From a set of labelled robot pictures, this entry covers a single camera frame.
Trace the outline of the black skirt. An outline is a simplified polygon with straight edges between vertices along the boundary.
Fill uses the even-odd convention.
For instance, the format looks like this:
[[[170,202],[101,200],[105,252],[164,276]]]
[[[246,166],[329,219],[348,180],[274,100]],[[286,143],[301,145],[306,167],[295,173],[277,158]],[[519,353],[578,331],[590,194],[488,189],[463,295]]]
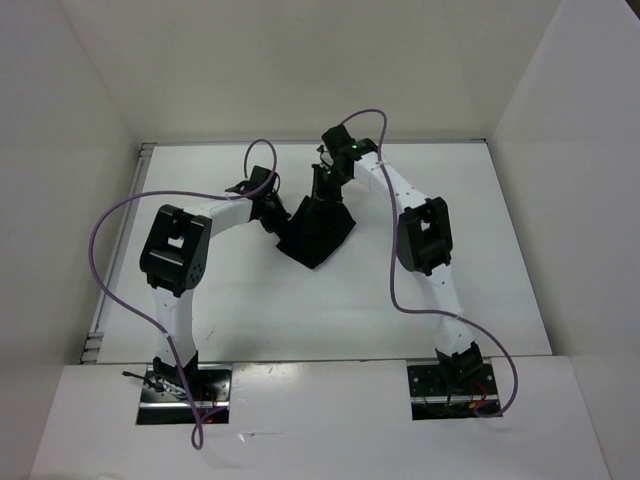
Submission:
[[[278,234],[276,248],[309,269],[324,263],[356,225],[347,207],[305,196],[293,217]]]

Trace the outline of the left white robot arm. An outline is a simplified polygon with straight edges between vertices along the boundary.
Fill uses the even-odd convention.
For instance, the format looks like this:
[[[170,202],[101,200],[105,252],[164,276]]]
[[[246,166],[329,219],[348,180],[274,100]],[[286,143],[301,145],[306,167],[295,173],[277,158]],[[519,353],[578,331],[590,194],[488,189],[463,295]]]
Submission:
[[[205,274],[210,240],[254,220],[267,232],[277,232],[289,218],[274,192],[254,199],[212,200],[186,209],[164,205],[158,210],[140,269],[151,287],[155,320],[161,327],[153,372],[176,399],[192,397],[199,387],[193,297]]]

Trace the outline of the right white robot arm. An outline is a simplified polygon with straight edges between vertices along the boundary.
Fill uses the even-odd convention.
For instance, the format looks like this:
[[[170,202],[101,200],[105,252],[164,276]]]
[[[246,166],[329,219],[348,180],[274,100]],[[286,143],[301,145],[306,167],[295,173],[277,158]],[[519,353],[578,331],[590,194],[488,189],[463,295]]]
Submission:
[[[316,193],[339,193],[355,180],[391,206],[395,221],[394,258],[430,288],[439,317],[434,327],[438,380],[449,393],[462,392],[482,367],[482,355],[469,327],[452,278],[453,241],[444,199],[430,198],[400,175],[368,139],[343,147],[318,147],[314,166]]]

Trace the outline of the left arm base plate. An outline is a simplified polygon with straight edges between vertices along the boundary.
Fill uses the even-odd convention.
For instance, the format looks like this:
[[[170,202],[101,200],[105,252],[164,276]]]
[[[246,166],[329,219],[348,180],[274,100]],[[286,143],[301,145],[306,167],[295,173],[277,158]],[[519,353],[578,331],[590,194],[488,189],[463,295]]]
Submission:
[[[204,424],[228,424],[232,368],[229,365],[204,365],[200,367],[199,384],[192,386],[196,409],[205,416]],[[142,380],[136,424],[194,425],[195,418],[182,388],[171,386],[157,377],[148,366]]]

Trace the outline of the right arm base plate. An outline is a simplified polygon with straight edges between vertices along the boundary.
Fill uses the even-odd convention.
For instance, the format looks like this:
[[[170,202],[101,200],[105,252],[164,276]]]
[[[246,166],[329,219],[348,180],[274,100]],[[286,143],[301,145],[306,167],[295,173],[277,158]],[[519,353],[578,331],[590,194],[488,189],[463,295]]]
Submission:
[[[413,421],[475,418],[475,411],[491,415],[501,409],[490,363],[455,387],[446,384],[436,364],[409,364],[407,376]]]

